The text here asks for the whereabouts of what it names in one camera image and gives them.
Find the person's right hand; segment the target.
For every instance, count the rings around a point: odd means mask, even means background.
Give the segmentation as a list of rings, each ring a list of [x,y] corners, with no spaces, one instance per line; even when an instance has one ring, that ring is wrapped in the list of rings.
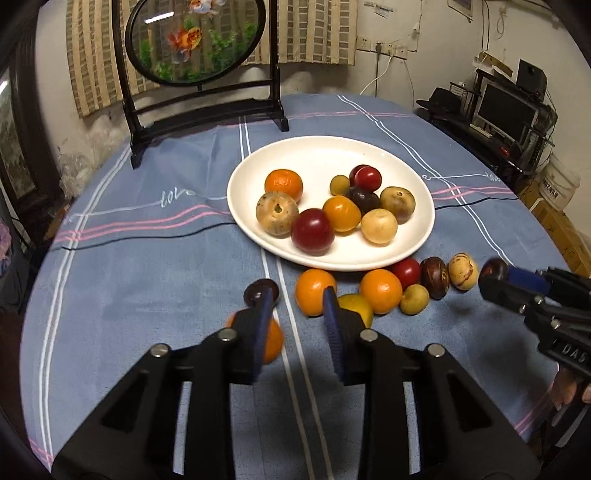
[[[577,388],[577,377],[560,366],[550,388],[550,398],[557,411],[573,401]]]

